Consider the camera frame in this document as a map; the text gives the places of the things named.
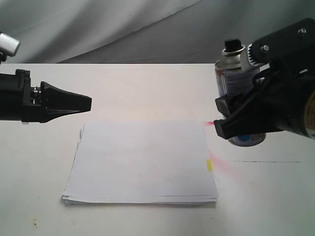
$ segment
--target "white table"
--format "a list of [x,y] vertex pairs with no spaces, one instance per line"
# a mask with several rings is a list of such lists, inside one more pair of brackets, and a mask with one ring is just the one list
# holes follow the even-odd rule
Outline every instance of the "white table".
[[93,107],[47,124],[0,122],[1,236],[315,234],[315,142],[288,132],[241,148],[206,128],[215,156],[216,206],[65,206],[61,201],[85,122],[220,118],[212,64],[4,64],[0,72],[16,68],[31,71],[33,86],[44,80],[92,97]]

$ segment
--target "white paper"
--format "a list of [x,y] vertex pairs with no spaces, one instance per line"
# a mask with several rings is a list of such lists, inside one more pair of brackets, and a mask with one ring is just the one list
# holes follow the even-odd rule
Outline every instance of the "white paper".
[[65,200],[88,203],[210,202],[208,145],[198,121],[100,121],[85,125]]

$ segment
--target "metal bolt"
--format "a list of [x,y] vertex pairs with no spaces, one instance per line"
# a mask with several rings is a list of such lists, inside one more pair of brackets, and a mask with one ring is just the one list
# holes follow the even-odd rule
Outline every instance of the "metal bolt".
[[306,29],[301,28],[301,29],[298,30],[298,33],[299,33],[300,35],[305,35],[305,34],[306,34]]
[[261,51],[263,51],[264,53],[267,53],[267,52],[269,51],[268,45],[264,45],[264,46],[262,46],[260,49],[261,49]]

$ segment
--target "black spray cap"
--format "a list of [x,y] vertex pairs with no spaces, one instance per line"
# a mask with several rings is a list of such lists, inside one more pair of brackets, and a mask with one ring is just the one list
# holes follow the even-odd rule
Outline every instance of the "black spray cap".
[[241,41],[238,38],[231,38],[224,41],[225,52],[232,53],[243,48]]

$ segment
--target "aerosol can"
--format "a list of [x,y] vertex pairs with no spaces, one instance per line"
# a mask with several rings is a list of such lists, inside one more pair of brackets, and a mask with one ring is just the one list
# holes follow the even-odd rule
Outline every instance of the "aerosol can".
[[[215,64],[219,96],[234,96],[240,92],[247,93],[253,88],[252,78],[259,73],[259,68],[252,71],[241,69],[240,54],[245,49],[239,39],[228,39],[224,42],[222,56]],[[266,134],[242,135],[228,139],[232,144],[250,147],[260,144]]]

